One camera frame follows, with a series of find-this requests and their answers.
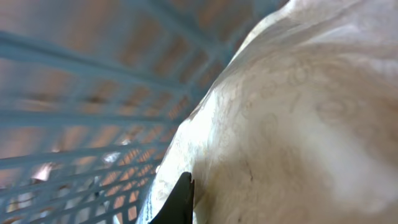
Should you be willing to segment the beige plastic pouch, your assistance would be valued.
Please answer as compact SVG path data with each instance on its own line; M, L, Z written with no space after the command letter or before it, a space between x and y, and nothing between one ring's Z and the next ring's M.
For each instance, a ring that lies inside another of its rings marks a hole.
M289 1L179 126L137 221L182 172L195 223L397 222L397 1Z

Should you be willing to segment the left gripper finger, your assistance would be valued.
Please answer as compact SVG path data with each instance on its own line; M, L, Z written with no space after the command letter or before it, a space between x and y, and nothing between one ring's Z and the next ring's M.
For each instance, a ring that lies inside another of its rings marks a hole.
M183 172L159 213L150 224L192 224L195 180Z

